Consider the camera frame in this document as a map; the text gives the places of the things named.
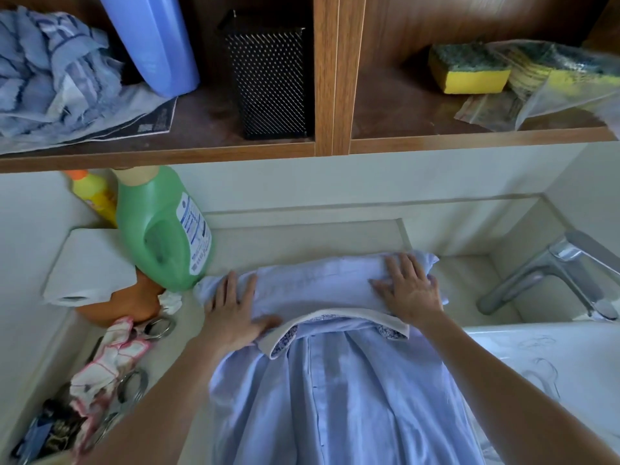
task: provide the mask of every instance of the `blue bottle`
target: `blue bottle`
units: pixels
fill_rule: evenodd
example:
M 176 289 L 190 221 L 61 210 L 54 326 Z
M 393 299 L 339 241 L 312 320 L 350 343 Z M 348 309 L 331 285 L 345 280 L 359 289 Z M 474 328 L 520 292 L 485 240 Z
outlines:
M 172 98 L 197 88 L 200 77 L 179 0 L 101 0 L 144 81 Z

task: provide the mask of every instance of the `orange bottle cap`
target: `orange bottle cap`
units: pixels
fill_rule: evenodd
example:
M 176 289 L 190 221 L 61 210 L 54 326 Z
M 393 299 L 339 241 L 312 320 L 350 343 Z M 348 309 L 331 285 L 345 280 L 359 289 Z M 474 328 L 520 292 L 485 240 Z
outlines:
M 74 181 L 78 181 L 88 176 L 88 170 L 65 170 L 63 173 Z

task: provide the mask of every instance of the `hand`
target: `hand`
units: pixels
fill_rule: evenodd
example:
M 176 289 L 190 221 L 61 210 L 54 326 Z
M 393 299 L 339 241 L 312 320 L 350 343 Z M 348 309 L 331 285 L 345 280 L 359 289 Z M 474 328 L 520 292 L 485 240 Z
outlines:
M 230 271 L 218 286 L 215 298 L 205 304 L 205 323 L 196 339 L 226 355 L 247 346 L 266 330 L 279 326 L 282 319 L 276 315 L 252 321 L 256 280 L 253 274 L 239 303 L 237 274 Z
M 393 288 L 384 281 L 372 280 L 370 283 L 394 315 L 421 328 L 427 320 L 443 313 L 439 283 L 433 276 L 427 278 L 414 256 L 401 253 L 399 258 L 400 268 L 394 258 L 386 258 Z

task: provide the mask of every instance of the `green bottle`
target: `green bottle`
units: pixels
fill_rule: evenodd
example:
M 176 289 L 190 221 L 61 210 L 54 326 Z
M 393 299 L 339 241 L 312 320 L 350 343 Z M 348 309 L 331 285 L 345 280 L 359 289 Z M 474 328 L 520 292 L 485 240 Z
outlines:
M 119 230 L 138 269 L 171 291 L 193 287 L 205 274 L 212 235 L 179 176 L 168 166 L 112 171 Z

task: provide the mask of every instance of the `faucet handle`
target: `faucet handle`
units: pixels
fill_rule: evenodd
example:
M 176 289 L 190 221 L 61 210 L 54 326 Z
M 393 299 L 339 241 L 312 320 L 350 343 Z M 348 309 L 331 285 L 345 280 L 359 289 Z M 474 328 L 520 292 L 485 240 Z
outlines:
M 573 261 L 585 254 L 620 275 L 620 258 L 579 230 L 566 232 L 558 241 L 549 245 L 549 251 L 562 261 Z

